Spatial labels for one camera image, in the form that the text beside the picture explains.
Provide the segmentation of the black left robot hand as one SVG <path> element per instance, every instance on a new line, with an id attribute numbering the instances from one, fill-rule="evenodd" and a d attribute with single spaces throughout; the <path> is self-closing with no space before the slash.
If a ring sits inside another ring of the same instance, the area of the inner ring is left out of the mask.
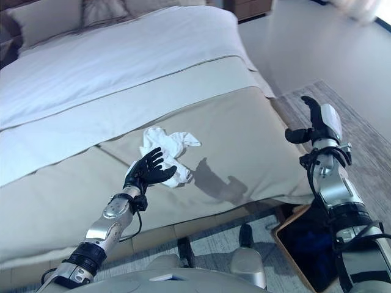
<path id="1" fill-rule="evenodd" d="M 125 176 L 123 189 L 137 187 L 141 195 L 145 195 L 151 184 L 163 183 L 175 174 L 175 165 L 163 169 L 163 152 L 157 147 L 147 153 L 143 158 L 136 161 Z"/>

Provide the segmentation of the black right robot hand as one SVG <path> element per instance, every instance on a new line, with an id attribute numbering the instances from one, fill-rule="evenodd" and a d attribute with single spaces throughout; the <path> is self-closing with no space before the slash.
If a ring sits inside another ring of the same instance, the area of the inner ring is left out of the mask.
<path id="1" fill-rule="evenodd" d="M 336 144 L 341 143 L 342 123 L 337 111 L 328 103 L 319 104 L 309 96 L 301 96 L 301 100 L 310 109 L 311 128 L 285 130 L 285 138 L 294 144 L 311 142 L 314 145 L 320 140 L 332 140 Z"/>

